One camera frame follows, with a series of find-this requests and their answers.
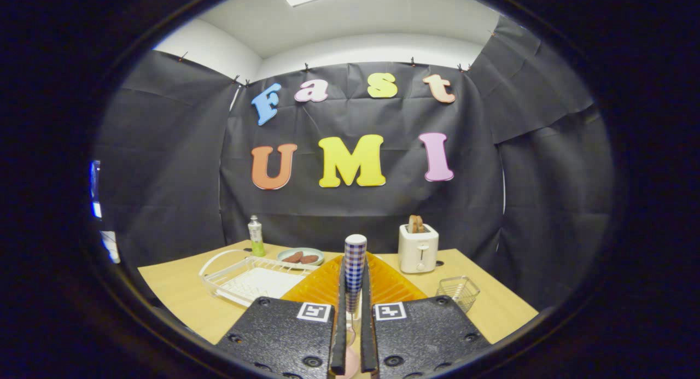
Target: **orange tray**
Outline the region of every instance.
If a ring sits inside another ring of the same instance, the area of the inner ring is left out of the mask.
[[[331,304],[337,307],[338,276],[340,275],[342,258],[343,256],[338,256],[325,262],[295,287],[292,287],[282,296],[282,299],[313,302],[314,304]],[[372,304],[412,301],[428,297],[400,272],[369,252],[367,252],[367,264],[370,267]]]

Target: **pink object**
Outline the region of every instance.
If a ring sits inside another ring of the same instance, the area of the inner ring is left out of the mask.
[[[302,90],[294,95],[297,102],[308,102],[308,100],[322,102],[328,97],[328,93],[326,93],[328,82],[326,80],[309,80],[302,83],[301,88]]]
[[[345,349],[345,375],[335,376],[335,379],[350,379],[360,369],[360,357],[350,346]]]
[[[425,144],[425,153],[428,154],[428,172],[425,173],[425,179],[431,182],[452,179],[454,173],[448,169],[445,155],[444,142],[447,136],[442,133],[423,133],[418,139]]]

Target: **white ceiling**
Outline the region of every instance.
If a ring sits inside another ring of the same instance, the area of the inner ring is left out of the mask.
[[[200,16],[260,57],[370,33],[418,33],[485,44],[498,13],[475,0],[227,0]]]

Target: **letter f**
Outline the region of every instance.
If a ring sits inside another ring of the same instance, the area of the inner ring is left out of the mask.
[[[272,108],[270,106],[276,106],[279,103],[279,97],[275,92],[280,89],[282,89],[282,85],[274,83],[272,86],[262,91],[262,93],[253,97],[252,102],[250,102],[258,109],[258,126],[262,126],[263,123],[268,122],[268,120],[272,119],[272,117],[277,114],[277,108]]]

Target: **foam letter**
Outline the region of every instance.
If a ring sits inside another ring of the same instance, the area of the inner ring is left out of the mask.
[[[277,108],[272,108],[270,106],[276,106],[279,103],[279,97],[277,97],[278,90],[282,89],[282,85],[278,83],[272,84],[262,93],[253,97],[252,105],[258,109],[258,126],[262,126],[263,123],[268,122],[277,113]]]
[[[454,173],[447,168],[447,157],[445,157],[444,142],[447,136],[442,133],[423,133],[418,136],[418,139],[425,144],[425,153],[428,154],[428,172],[425,173],[425,179],[431,182],[452,179]]]
[[[277,177],[267,176],[267,157],[272,153],[272,147],[257,147],[250,152],[253,154],[253,184],[260,189],[280,189],[289,182],[292,174],[292,155],[297,150],[296,144],[282,144],[277,147],[282,153]]]
[[[335,175],[337,168],[345,184],[350,186],[359,168],[358,185],[384,185],[387,179],[382,175],[380,165],[380,145],[383,142],[384,139],[380,135],[362,136],[351,155],[340,137],[326,137],[320,140],[318,146],[323,148],[323,178],[318,184],[324,188],[340,185],[340,179]]]
[[[439,75],[433,74],[423,78],[423,82],[430,85],[430,92],[433,93],[433,97],[435,97],[438,102],[454,102],[454,95],[448,94],[445,90],[445,87],[450,85],[448,80],[443,80]]]
[[[302,89],[294,95],[297,102],[308,102],[308,100],[322,102],[328,97],[328,93],[325,92],[328,89],[326,80],[310,80],[302,83],[301,88],[307,89]]]
[[[373,73],[367,77],[367,83],[370,87],[367,88],[367,92],[370,93],[372,97],[394,97],[398,93],[398,88],[392,82],[395,82],[396,78],[390,73]]]

